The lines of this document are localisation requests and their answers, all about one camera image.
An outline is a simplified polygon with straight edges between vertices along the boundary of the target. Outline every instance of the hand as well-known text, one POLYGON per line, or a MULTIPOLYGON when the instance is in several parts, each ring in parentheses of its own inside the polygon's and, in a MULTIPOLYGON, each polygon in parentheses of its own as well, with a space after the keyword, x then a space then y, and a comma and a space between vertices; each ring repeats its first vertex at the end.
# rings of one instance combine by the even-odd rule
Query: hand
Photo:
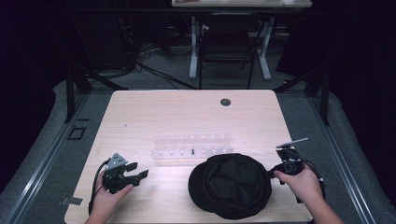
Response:
POLYGON ((297 175, 286 175, 280 171, 275 171, 274 174, 279 180, 288 184, 294 195, 303 203, 322 198, 318 178, 308 166, 305 165, 297 175))
POLYGON ((93 200, 91 215, 86 223, 106 223, 116 210, 119 202, 134 187, 133 185, 128 185, 117 193, 112 194, 106 191, 102 185, 104 173, 105 171, 102 171, 97 178, 95 190, 98 190, 98 192, 93 200))

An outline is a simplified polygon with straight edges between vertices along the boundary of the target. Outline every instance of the wooden table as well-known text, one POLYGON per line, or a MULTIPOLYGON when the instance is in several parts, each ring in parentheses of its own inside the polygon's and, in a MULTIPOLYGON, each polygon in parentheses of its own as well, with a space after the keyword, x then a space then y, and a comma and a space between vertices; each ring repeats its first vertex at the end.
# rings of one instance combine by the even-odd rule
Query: wooden table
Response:
POLYGON ((280 163, 276 146, 290 135, 273 91, 116 91, 81 174, 66 223, 88 218, 92 182, 100 164, 119 153, 148 177, 120 203, 109 220, 115 223, 216 223, 308 221, 312 217, 296 202, 289 187, 272 180, 266 207, 254 217, 231 221, 198 208, 188 193, 192 169, 205 159, 154 160, 157 135, 228 133, 234 153, 248 155, 266 169, 280 163), (228 106, 220 103, 229 99, 228 106))
MULTIPOLYGON (((268 7, 268 8, 305 8, 311 7, 311 0, 193 0, 186 2, 178 2, 177 0, 172 0, 173 7, 217 7, 219 11, 225 7, 241 7, 246 8, 247 11, 252 7, 268 7)), ((270 19, 265 23, 264 29, 262 31, 263 42, 262 48, 258 50, 260 66, 262 68, 262 76, 264 80, 271 80, 270 70, 268 68, 268 63, 265 58, 265 53, 268 49, 268 43, 270 41, 271 33, 274 27, 274 19, 270 19)), ((196 71, 198 66, 198 55, 197 55, 197 40, 196 36, 199 34, 197 31, 197 25, 195 18, 192 17, 191 20, 191 65, 190 65, 190 78, 196 78, 196 71)))

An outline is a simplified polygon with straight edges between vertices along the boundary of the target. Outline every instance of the black chair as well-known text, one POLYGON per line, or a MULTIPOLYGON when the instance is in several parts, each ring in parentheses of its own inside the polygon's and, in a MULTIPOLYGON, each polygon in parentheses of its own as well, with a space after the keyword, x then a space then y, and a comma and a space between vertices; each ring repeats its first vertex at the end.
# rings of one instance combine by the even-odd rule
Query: black chair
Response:
POLYGON ((213 13, 201 22, 198 48, 199 89, 202 89, 203 63, 250 63, 247 89, 257 55, 259 37, 264 28, 261 18, 252 13, 213 13))

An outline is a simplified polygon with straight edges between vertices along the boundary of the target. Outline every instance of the black hat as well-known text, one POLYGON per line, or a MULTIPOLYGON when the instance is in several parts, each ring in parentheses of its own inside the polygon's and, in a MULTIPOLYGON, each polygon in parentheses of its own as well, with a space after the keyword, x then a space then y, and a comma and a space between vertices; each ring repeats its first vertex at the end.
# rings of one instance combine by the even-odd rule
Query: black hat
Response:
POLYGON ((239 153, 213 156, 196 166, 189 178, 192 201, 227 219, 256 215, 267 205, 271 192, 264 166, 239 153))

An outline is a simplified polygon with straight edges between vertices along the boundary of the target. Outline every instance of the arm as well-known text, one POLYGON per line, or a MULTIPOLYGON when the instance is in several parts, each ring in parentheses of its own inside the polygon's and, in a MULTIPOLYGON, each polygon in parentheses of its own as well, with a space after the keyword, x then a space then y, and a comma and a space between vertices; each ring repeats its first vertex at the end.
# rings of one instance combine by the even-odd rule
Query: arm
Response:
POLYGON ((111 217, 113 212, 116 210, 119 202, 131 191, 134 187, 132 185, 128 185, 122 190, 118 191, 115 194, 107 192, 102 186, 102 179, 104 175, 104 171, 102 171, 98 179, 96 181, 96 190, 97 193, 93 200, 93 207, 91 211, 90 217, 88 217, 85 223, 106 223, 107 220, 111 217))
POLYGON ((309 167, 305 166, 297 175, 285 175, 275 171, 275 176, 287 183, 296 197, 303 201, 316 223, 344 223, 324 201, 318 178, 309 167))

